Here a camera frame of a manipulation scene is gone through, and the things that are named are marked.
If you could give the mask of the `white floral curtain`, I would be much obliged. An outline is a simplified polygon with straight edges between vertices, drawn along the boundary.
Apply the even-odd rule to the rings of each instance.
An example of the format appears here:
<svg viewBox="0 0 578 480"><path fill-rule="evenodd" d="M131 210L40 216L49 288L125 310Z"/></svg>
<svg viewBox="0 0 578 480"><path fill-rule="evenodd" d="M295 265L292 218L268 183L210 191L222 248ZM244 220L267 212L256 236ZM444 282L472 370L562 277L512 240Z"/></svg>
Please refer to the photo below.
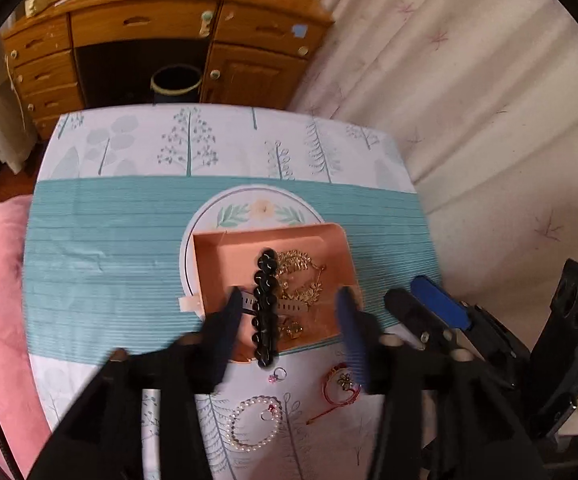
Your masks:
<svg viewBox="0 0 578 480"><path fill-rule="evenodd" d="M293 106L388 132L446 289L534 344L578 261L578 26L557 0L321 0Z"/></svg>

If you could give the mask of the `wooden desk with drawers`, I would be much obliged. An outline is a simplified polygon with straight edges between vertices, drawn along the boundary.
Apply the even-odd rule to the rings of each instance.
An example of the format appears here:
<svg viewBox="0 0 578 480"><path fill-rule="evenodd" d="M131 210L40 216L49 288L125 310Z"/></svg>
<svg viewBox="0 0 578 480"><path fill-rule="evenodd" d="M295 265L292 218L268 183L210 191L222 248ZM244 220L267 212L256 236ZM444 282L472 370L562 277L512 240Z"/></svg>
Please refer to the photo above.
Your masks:
<svg viewBox="0 0 578 480"><path fill-rule="evenodd" d="M283 110L332 23L317 0L59 0L1 38L47 140L63 115L162 98L152 77L179 65L201 81L175 99Z"/></svg>

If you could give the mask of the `pink jewelry tray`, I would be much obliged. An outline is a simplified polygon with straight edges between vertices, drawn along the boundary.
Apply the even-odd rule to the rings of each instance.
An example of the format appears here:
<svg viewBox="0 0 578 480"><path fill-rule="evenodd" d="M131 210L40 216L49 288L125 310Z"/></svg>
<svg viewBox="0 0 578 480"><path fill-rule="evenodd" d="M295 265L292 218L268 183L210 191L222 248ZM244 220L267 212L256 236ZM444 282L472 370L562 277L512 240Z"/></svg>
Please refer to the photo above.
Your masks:
<svg viewBox="0 0 578 480"><path fill-rule="evenodd" d="M275 229L200 232L192 236L194 267L198 274L197 295L179 299L179 309L199 318L216 312L230 292L253 292L257 297L276 296L278 252L298 249L310 254L327 269L322 274L324 291L310 308L304 334L295 340L280 336L280 317L266 308L256 315L243 312L232 359L237 363L256 360L264 350L277 353L304 350L339 336L336 322L336 292L349 287L358 292L358 281L346 233L336 223L285 226Z"/></svg>

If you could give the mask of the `pink fleece blanket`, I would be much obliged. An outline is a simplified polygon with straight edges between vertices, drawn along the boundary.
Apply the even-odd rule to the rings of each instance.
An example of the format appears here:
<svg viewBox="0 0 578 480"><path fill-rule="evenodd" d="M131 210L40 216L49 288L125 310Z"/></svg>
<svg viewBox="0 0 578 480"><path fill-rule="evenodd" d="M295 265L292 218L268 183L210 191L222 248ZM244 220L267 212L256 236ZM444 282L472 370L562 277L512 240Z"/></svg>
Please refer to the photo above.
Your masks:
<svg viewBox="0 0 578 480"><path fill-rule="evenodd" d="M36 391L22 312L24 240L32 198L0 203L0 424L26 476L50 436Z"/></svg>

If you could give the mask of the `black waste bin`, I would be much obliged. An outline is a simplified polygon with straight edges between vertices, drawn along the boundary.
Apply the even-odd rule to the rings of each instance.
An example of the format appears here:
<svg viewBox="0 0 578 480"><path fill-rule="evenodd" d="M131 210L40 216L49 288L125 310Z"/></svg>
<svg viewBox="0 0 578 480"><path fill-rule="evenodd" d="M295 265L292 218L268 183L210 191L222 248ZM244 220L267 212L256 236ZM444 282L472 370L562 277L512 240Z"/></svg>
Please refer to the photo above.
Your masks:
<svg viewBox="0 0 578 480"><path fill-rule="evenodd" d="M202 72L194 66L176 64L157 70L150 80L154 104L200 101Z"/></svg>

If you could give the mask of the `pink watch band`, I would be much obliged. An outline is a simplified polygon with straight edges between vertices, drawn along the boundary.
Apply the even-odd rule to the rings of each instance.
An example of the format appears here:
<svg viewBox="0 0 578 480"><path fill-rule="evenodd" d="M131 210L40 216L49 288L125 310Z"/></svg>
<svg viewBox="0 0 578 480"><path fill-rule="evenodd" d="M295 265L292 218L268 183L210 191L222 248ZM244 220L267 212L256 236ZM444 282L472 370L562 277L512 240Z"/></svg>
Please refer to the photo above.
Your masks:
<svg viewBox="0 0 578 480"><path fill-rule="evenodd" d="M249 315L256 315L264 309L272 309L275 314L291 316L306 314L310 307L303 301L290 299L278 299L276 296L263 295L257 297L253 292L241 292L241 302L243 312Z"/></svg>

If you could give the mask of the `tree-print tablecloth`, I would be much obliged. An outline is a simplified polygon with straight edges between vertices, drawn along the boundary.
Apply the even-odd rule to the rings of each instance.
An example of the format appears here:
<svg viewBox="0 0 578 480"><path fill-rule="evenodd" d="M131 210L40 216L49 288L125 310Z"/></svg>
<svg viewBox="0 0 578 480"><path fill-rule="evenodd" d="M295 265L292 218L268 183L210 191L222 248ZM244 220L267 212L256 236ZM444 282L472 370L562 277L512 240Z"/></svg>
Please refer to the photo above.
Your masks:
<svg viewBox="0 0 578 480"><path fill-rule="evenodd" d="M33 195L23 258L26 339L51 430L111 350L146 353L195 332L180 310L198 293L193 234L336 223L365 306L385 327L383 294L439 278L435 250L397 144L386 133L264 108L143 105L59 118ZM366 479L381 399L332 408L321 379L345 359L324 336L279 359L229 367L197 407L215 479ZM227 442L252 396L283 406L257 453Z"/></svg>

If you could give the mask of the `gold pearl leaf jewelry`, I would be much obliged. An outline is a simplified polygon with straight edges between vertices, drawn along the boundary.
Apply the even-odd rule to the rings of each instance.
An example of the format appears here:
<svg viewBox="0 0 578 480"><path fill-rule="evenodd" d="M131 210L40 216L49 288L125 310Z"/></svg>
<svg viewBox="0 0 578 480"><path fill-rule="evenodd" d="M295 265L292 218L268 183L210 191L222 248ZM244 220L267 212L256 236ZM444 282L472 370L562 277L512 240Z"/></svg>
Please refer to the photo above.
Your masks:
<svg viewBox="0 0 578 480"><path fill-rule="evenodd" d="M295 340L304 334L310 308L318 304L324 291L322 274L327 267L298 249L278 252L277 262L280 336L285 340Z"/></svg>

